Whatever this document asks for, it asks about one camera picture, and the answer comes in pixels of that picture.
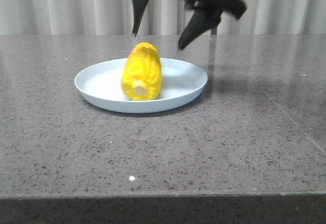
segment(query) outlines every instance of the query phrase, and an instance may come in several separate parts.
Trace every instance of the white curtain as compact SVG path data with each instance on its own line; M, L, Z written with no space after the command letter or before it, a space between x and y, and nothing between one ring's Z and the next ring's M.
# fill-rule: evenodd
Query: white curtain
M223 14L218 34L326 33L326 0L244 1L240 21ZM180 34L192 15L183 6L150 0L139 35ZM131 0L0 0L0 35L131 35L132 18Z

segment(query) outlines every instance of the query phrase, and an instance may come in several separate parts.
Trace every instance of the corn on the cob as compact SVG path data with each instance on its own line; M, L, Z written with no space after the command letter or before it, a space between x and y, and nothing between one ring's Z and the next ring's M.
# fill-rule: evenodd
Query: corn on the cob
M162 88L159 53L150 43L138 44L125 64L121 88L131 100L153 100Z

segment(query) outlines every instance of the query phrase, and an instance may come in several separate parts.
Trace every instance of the countertop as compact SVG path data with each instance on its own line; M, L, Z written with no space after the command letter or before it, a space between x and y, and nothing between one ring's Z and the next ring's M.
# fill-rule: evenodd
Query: countertop
M325 196L326 35L178 38L0 36L0 199ZM143 41L202 67L202 94L152 114L82 98L81 70Z

